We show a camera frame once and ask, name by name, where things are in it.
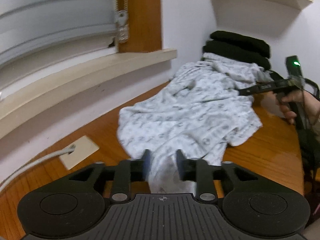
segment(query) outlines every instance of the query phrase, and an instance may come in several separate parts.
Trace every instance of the wood grain surface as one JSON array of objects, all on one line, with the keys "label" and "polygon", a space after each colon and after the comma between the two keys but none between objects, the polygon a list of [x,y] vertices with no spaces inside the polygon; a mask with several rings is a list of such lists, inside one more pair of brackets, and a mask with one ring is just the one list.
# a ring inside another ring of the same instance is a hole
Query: wood grain surface
[{"label": "wood grain surface", "polygon": [[[15,179],[0,196],[0,236],[6,240],[19,240],[25,235],[16,211],[19,200],[26,193],[96,161],[104,161],[106,165],[116,165],[128,158],[116,137],[119,110],[155,95],[165,85],[156,87],[106,113],[38,155],[36,158],[60,150],[84,135],[100,147],[97,152],[70,171],[64,168],[59,158],[54,158]],[[233,161],[303,194],[302,162],[295,129],[286,121],[263,109],[260,106],[262,97],[259,95],[255,98],[253,108],[260,117],[263,127],[244,144],[228,147],[223,159]],[[110,183],[106,185],[104,196],[108,196],[110,185]],[[148,184],[135,182],[132,184],[132,191],[149,192]]]},{"label": "wood grain surface", "polygon": [[[118,0],[124,9],[124,0]],[[161,0],[128,0],[129,39],[119,52],[152,52],[162,49]]]}]

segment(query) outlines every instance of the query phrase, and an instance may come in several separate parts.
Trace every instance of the window sill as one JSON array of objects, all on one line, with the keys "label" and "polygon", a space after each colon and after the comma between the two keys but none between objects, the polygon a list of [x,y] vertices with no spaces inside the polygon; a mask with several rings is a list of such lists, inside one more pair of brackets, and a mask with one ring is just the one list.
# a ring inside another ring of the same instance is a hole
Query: window sill
[{"label": "window sill", "polygon": [[32,117],[73,95],[118,76],[176,57],[175,49],[149,53],[117,53],[41,78],[0,102],[0,139]]}]

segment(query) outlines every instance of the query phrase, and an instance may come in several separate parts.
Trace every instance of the wooden desk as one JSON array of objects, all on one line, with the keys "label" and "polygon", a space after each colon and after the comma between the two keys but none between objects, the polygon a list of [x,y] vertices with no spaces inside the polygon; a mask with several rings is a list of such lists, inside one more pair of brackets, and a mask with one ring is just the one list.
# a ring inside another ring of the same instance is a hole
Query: wooden desk
[{"label": "wooden desk", "polygon": [[[107,165],[116,165],[120,160],[128,158],[116,137],[119,110],[153,96],[165,85],[154,88],[108,112],[42,152],[38,157],[60,150],[83,135],[87,135],[100,146],[97,152],[70,171],[67,171],[60,160],[55,158],[26,172],[12,182],[0,196],[0,236],[6,240],[19,240],[25,235],[16,210],[19,200],[26,193],[90,163],[104,161]],[[303,194],[302,163],[295,129],[263,109],[260,106],[261,98],[262,96],[256,98],[253,107],[263,127],[244,144],[228,147],[224,160],[233,161]],[[109,190],[110,184],[107,184],[105,196],[108,196]],[[132,185],[133,192],[148,192],[148,190],[148,184],[144,182]]]}]

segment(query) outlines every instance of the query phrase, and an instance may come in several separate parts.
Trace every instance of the white cable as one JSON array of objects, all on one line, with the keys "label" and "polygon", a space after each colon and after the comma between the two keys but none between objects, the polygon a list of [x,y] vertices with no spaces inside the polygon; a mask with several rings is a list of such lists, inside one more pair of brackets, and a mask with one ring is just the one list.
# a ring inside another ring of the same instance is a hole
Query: white cable
[{"label": "white cable", "polygon": [[28,165],[24,166],[24,167],[20,167],[19,169],[17,169],[14,173],[12,173],[1,185],[0,187],[0,195],[1,195],[1,192],[5,189],[5,187],[11,183],[11,181],[13,181],[16,177],[18,177],[20,174],[24,173],[25,171],[27,171],[28,169],[31,169],[33,168],[34,166],[46,161],[46,160],[49,160],[53,157],[56,157],[56,156],[60,156],[60,155],[63,155],[63,154],[66,154],[66,153],[71,153],[71,152],[74,152],[74,148],[65,148],[65,149],[62,149],[62,150],[59,150],[59,151],[56,151],[56,152],[53,152],[53,153],[50,153],[46,156],[43,156],[41,157],[40,159],[37,159],[35,160],[34,162],[32,163],[29,163]]}]

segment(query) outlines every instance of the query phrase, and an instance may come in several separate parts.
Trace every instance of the stack of folded clothes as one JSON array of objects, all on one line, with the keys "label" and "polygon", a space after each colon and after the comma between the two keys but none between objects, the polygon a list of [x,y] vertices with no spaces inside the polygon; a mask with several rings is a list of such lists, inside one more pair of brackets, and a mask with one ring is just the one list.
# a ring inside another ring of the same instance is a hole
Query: stack of folded clothes
[{"label": "stack of folded clothes", "polygon": [[271,68],[270,46],[263,40],[258,40],[238,33],[215,31],[211,33],[211,41],[203,46],[203,52],[214,53],[230,59],[256,63],[264,70]]}]

